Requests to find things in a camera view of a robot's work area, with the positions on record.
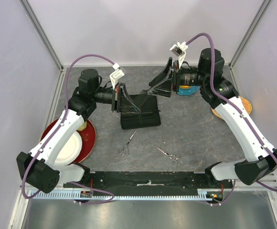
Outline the black zip tool case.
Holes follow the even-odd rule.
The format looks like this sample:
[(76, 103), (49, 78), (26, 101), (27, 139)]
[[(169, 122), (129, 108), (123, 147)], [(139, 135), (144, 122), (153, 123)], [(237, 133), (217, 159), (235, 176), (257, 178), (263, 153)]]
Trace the black zip tool case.
[(161, 125), (157, 97), (147, 96), (141, 107), (141, 113), (121, 113), (121, 128), (123, 130), (155, 127)]

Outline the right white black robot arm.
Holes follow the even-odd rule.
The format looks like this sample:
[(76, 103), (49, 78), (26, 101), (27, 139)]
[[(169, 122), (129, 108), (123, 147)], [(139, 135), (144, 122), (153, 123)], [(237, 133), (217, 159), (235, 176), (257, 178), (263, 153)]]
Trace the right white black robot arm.
[(223, 76), (224, 58), (215, 50), (215, 63), (211, 63), (209, 48), (201, 51), (197, 67), (182, 67), (185, 51), (174, 45), (170, 49), (178, 59), (169, 58), (165, 69), (149, 82), (148, 95), (170, 97), (182, 86), (199, 87), (202, 98), (226, 122), (238, 140), (245, 159), (235, 162), (218, 162), (208, 167), (204, 182), (214, 188), (225, 179), (239, 179), (252, 185), (277, 168), (277, 149), (261, 134), (244, 108), (238, 91)]

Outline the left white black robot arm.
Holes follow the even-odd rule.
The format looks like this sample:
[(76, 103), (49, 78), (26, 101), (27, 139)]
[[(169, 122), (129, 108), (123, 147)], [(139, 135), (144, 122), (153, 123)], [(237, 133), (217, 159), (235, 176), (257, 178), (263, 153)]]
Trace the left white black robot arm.
[(101, 87), (102, 78), (94, 69), (82, 72), (78, 87), (71, 98), (66, 99), (66, 106), (60, 118), (47, 135), (29, 153), (20, 152), (16, 158), (22, 179), (21, 191), (25, 198), (25, 185), (32, 185), (38, 192), (50, 193), (57, 185), (74, 182), (79, 187), (87, 187), (90, 175), (85, 168), (72, 162), (56, 163), (56, 159), (71, 136), (80, 128), (96, 109), (97, 103), (104, 103), (104, 94), (109, 94), (108, 102), (116, 101), (116, 94), (124, 84), (119, 79), (124, 76), (123, 70), (114, 65), (110, 74), (112, 89)]

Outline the orange bowl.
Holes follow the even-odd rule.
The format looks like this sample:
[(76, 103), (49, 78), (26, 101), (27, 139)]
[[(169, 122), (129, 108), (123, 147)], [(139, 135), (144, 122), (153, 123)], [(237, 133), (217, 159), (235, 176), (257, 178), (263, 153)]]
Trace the orange bowl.
[(187, 89), (191, 88), (191, 86), (188, 86), (188, 85), (181, 85), (180, 88), (181, 88), (181, 89), (187, 90)]

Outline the teal scalloped plate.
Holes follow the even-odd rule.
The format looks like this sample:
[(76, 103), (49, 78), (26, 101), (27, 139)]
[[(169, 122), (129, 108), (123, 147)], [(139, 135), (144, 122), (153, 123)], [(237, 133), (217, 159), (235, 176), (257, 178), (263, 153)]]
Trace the teal scalloped plate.
[(191, 88), (185, 90), (179, 87), (179, 91), (177, 92), (177, 94), (182, 96), (189, 96), (195, 94), (199, 90), (199, 88), (199, 86), (191, 86)]

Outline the pale yellow cup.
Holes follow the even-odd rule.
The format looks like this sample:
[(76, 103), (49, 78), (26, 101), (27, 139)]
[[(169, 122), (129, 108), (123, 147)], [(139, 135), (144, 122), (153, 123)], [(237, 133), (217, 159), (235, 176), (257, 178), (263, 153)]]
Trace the pale yellow cup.
[(87, 127), (87, 122), (84, 122), (81, 126), (78, 127), (77, 131), (83, 131)]

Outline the red plate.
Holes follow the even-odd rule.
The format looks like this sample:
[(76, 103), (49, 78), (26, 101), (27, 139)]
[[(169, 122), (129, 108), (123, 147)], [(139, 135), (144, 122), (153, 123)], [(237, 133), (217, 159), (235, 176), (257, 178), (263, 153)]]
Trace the red plate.
[(93, 150), (96, 142), (96, 130), (90, 120), (87, 121), (87, 127), (83, 131), (77, 131), (82, 138), (82, 149), (78, 157), (71, 163), (81, 163)]

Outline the silver scissors left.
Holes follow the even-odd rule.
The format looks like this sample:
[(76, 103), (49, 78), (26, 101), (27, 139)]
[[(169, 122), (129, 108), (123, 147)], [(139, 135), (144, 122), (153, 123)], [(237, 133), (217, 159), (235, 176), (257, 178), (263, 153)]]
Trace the silver scissors left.
[(117, 155), (129, 155), (129, 144), (131, 143), (133, 137), (135, 136), (135, 134), (137, 133), (137, 131), (134, 131), (132, 133), (132, 135), (129, 137), (129, 139), (127, 140), (127, 142), (125, 143), (125, 145), (122, 147), (121, 151), (119, 153), (117, 153)]

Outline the pink-tinted scissors right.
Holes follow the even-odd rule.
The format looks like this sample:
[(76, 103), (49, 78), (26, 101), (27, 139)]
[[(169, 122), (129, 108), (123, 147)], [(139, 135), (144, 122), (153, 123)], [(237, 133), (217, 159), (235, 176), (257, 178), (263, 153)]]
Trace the pink-tinted scissors right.
[(166, 155), (167, 157), (169, 157), (171, 159), (171, 161), (173, 162), (174, 165), (178, 166), (178, 167), (181, 167), (181, 164), (180, 162), (178, 161), (180, 159), (180, 155), (179, 154), (170, 154), (170, 153), (167, 153), (166, 151), (164, 151), (163, 149), (157, 147), (157, 146), (154, 146), (157, 150), (159, 150), (160, 152), (162, 152), (164, 155)]

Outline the white plate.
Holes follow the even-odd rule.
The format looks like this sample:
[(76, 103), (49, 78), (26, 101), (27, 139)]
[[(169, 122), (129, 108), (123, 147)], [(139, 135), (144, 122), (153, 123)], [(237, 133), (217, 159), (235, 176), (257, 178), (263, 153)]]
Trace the white plate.
[(82, 149), (82, 138), (76, 131), (59, 152), (54, 165), (65, 166), (72, 163), (80, 154)]

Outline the orange woven mat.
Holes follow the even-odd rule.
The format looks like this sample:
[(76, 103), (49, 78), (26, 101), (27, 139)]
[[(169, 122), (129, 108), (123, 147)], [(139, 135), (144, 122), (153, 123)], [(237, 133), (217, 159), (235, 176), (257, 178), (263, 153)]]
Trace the orange woven mat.
[(212, 109), (212, 112), (214, 113), (214, 115), (216, 115), (221, 119), (225, 119), (225, 117), (222, 116), (222, 114), (223, 112), (227, 113), (227, 111), (230, 111), (232, 115), (237, 115), (237, 116), (240, 116), (244, 110), (248, 115), (251, 114), (252, 105), (247, 99), (241, 96), (238, 96), (238, 97), (235, 96), (229, 99), (229, 101), (231, 101), (234, 104), (234, 106), (232, 106), (230, 103), (222, 104), (222, 107), (218, 106), (216, 109)]

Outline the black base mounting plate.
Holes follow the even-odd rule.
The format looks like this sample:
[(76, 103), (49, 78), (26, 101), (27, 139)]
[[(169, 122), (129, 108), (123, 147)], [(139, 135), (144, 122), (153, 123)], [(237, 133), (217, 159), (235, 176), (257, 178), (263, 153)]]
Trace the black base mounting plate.
[(195, 172), (86, 172), (80, 184), (114, 195), (195, 194), (198, 189), (221, 190), (232, 187), (229, 180), (216, 181), (206, 173)]

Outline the left aluminium corner post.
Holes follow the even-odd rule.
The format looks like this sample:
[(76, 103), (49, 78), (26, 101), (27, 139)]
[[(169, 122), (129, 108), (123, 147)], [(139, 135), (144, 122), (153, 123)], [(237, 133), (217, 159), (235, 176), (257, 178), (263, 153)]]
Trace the left aluminium corner post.
[(28, 18), (30, 19), (32, 25), (34, 26), (39, 38), (41, 39), (43, 45), (45, 46), (46, 50), (48, 51), (50, 57), (52, 58), (53, 62), (55, 63), (56, 67), (59, 71), (64, 69), (63, 64), (61, 63), (56, 51), (54, 50), (48, 36), (46, 35), (45, 30), (43, 29), (36, 13), (34, 12), (31, 4), (28, 0), (19, 0), (19, 3), (23, 7), (24, 11), (26, 12)]

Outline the aluminium corner post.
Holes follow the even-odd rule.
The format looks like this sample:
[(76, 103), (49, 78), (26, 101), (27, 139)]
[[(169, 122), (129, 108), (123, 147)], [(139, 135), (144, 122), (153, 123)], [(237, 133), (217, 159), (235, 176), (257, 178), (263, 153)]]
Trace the aluminium corner post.
[(59, 71), (64, 69), (63, 64), (61, 63), (56, 51), (54, 50), (48, 36), (46, 35), (45, 30), (43, 29), (36, 13), (34, 12), (31, 4), (28, 0), (19, 0), (19, 3), (23, 7), (24, 11), (26, 12), (28, 18), (30, 19), (32, 25), (34, 26), (39, 38), (41, 39), (43, 45), (45, 46), (46, 50), (48, 51), (50, 57), (52, 58), (53, 62), (55, 63), (56, 67)]
[(238, 61), (240, 55), (242, 54), (245, 47), (247, 46), (249, 40), (253, 36), (256, 28), (258, 27), (259, 23), (261, 22), (263, 16), (265, 15), (265, 13), (271, 3), (272, 3), (272, 0), (263, 0), (261, 2), (261, 5), (259, 6), (255, 16), (253, 17), (248, 29), (245, 32), (240, 44), (238, 45), (231, 61), (228, 64), (230, 70), (232, 70), (234, 68), (236, 62)]

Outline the right aluminium corner post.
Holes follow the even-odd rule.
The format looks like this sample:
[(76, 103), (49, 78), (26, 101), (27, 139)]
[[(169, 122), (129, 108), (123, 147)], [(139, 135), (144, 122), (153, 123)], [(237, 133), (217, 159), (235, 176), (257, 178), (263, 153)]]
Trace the right aluminium corner post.
[(255, 16), (253, 17), (248, 29), (245, 32), (240, 44), (238, 45), (231, 61), (228, 64), (230, 70), (232, 70), (234, 68), (236, 62), (238, 61), (240, 55), (242, 54), (245, 47), (247, 46), (249, 40), (253, 36), (256, 28), (258, 27), (259, 23), (261, 22), (263, 16), (265, 15), (265, 13), (271, 3), (272, 3), (272, 0), (263, 0), (261, 2), (261, 5), (259, 6)]

